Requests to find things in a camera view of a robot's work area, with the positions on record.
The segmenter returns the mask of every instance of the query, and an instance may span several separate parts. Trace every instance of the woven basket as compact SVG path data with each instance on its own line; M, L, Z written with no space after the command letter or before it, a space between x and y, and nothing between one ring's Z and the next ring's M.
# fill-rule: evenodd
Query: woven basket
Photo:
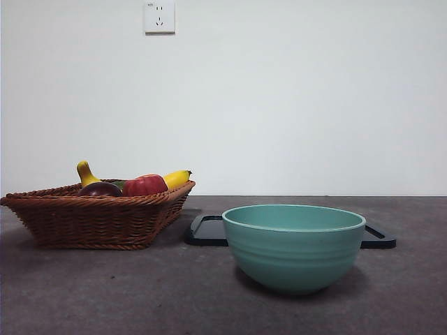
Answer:
M9 193L0 203L15 212L37 247L136 250L147 248L181 214L195 185L188 181L171 191L148 196L79 197L76 194L81 184L75 184Z

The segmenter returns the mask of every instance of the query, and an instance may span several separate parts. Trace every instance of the table surface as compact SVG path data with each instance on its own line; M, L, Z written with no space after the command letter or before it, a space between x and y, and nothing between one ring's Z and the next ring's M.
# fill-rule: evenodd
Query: table surface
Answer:
M397 237L361 249L354 267L314 295L263 288L228 247L191 246L197 215L246 204L336 207ZM447 334L447 198L190 196L140 251L40 250L2 209L2 334Z

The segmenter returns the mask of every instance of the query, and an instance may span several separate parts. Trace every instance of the outlet plate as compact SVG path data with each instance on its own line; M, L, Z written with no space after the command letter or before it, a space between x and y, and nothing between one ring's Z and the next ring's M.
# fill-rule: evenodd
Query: outlet plate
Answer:
M175 34L174 0L153 0L144 4L145 33Z

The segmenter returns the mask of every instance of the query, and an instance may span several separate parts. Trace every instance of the banana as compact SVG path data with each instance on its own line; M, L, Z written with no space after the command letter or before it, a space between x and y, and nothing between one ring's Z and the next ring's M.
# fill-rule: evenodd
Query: banana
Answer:
M175 172L171 172L163 177L166 185L168 185L168 189L172 190L189 180L189 176L192 174L189 170L179 170Z
M79 177L81 178L82 187L101 181L91 173L87 161L80 161L76 167L76 170L78 170Z

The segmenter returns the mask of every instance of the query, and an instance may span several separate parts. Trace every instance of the green bowl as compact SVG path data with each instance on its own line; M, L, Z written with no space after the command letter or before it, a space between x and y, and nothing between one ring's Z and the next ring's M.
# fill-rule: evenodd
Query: green bowl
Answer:
M353 266L366 220L341 209L260 204L222 214L239 268L278 292L305 295L328 287Z

